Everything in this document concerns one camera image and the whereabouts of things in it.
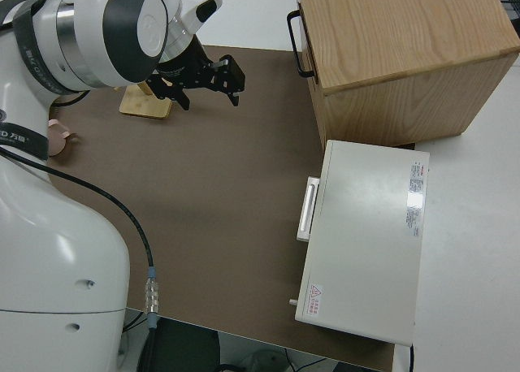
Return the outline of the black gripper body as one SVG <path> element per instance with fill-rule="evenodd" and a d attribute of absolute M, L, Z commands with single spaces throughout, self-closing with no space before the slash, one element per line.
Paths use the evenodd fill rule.
<path fill-rule="evenodd" d="M 193 36 L 180 55 L 159 63 L 156 71 L 162 78 L 187 89 L 204 88 L 210 82 L 206 72 L 212 63 L 197 36 Z"/>

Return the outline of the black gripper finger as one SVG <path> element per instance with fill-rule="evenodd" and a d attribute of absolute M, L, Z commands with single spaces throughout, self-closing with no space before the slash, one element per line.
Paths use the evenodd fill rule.
<path fill-rule="evenodd" d="M 153 74 L 148 78 L 148 86 L 156 98 L 168 98 L 177 102 L 183 110 L 189 110 L 190 100 L 176 84 L 168 84 L 160 75 Z"/>
<path fill-rule="evenodd" d="M 227 95 L 233 106 L 239 105 L 240 92 L 245 90 L 245 73 L 229 54 L 210 65 L 213 77 L 210 89 Z"/>

